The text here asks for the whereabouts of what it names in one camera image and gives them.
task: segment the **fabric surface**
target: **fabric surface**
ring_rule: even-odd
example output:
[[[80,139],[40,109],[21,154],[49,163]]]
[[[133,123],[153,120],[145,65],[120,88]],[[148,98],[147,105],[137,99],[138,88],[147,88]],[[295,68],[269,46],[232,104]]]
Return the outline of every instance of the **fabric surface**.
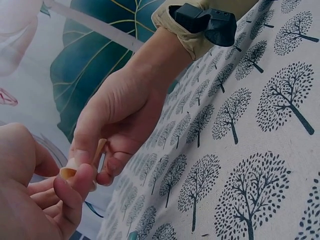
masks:
[[[320,238],[320,4],[261,0],[185,73],[99,240]]]

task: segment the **sleeve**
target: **sleeve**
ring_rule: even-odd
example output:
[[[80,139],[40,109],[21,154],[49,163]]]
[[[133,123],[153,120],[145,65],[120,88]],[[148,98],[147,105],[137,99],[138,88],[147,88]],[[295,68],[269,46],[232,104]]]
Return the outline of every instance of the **sleeve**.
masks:
[[[214,44],[205,38],[203,32],[190,33],[179,25],[169,14],[170,6],[182,6],[188,3],[202,10],[217,9],[233,13],[238,21],[257,2],[258,0],[166,0],[152,14],[151,20],[156,28],[163,27],[176,34],[192,60],[195,61],[207,53]]]

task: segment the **forearm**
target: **forearm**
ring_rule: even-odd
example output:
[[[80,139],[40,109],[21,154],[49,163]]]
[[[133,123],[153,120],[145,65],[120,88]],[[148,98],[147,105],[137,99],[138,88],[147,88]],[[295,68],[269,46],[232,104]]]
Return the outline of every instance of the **forearm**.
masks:
[[[177,35],[159,27],[126,64],[148,86],[166,91],[192,59]]]

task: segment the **tree pattern fabric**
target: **tree pattern fabric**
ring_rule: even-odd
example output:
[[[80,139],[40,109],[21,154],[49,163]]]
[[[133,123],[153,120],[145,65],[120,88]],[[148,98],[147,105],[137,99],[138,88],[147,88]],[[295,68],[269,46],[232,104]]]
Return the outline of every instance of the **tree pattern fabric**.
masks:
[[[320,239],[320,4],[260,0],[195,61],[121,173],[99,240]]]

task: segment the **finger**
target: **finger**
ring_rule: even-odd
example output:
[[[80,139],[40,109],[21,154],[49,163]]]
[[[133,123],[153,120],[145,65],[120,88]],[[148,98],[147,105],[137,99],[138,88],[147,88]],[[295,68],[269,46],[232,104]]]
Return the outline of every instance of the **finger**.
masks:
[[[81,221],[82,204],[87,197],[94,178],[93,169],[82,164],[72,179],[72,187],[61,177],[53,182],[56,195],[62,200],[62,211],[54,220],[64,238],[69,238]]]
[[[59,168],[50,153],[20,123],[0,127],[0,171],[28,186],[33,174],[55,176]]]
[[[121,135],[114,135],[109,138],[104,162],[100,173],[96,177],[96,182],[103,186],[110,186],[114,177],[118,176],[125,168],[128,161],[137,151],[138,142],[128,140]]]
[[[43,177],[53,177],[59,174],[59,167],[49,151],[41,144],[35,143],[36,166],[34,173]]]
[[[64,203],[60,200],[56,205],[43,209],[43,212],[44,214],[54,219],[56,216],[58,216],[61,213],[63,204]]]
[[[53,188],[55,178],[55,176],[52,176],[39,182],[30,183],[26,188],[29,196],[37,193],[42,193]]]
[[[103,186],[110,186],[132,157],[131,154],[116,152],[113,156],[105,156],[101,171],[96,176],[96,182]]]
[[[50,188],[44,192],[35,193],[30,197],[42,210],[54,206],[60,201],[60,198],[56,195],[54,188]]]
[[[104,103],[92,98],[81,112],[74,130],[74,158],[78,164],[91,164],[96,153],[102,127],[107,118]]]

